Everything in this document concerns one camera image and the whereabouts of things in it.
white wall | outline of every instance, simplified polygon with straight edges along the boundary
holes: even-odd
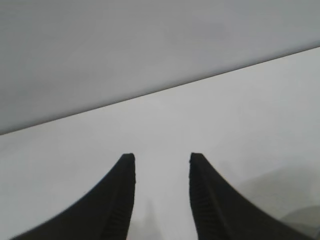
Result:
[[[320,45],[318,0],[1,0],[0,134]]]
[[[319,62],[318,48],[1,136],[0,238],[68,207],[129,152],[130,240],[197,239],[191,152],[277,219],[319,206]]]

white floor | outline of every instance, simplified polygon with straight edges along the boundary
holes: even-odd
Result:
[[[319,63],[318,48],[0,136],[0,239],[68,207],[130,152],[129,240],[197,239],[191,152],[277,219],[319,206]]]

white surface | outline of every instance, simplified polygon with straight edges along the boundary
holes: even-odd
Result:
[[[0,134],[320,43],[318,0],[1,0]]]
[[[0,239],[68,207],[136,156],[129,240],[195,240],[191,152],[280,219],[320,205],[320,49],[0,137]]]

gray wall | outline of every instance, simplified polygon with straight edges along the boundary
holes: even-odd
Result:
[[[317,0],[1,0],[0,134],[320,44]]]

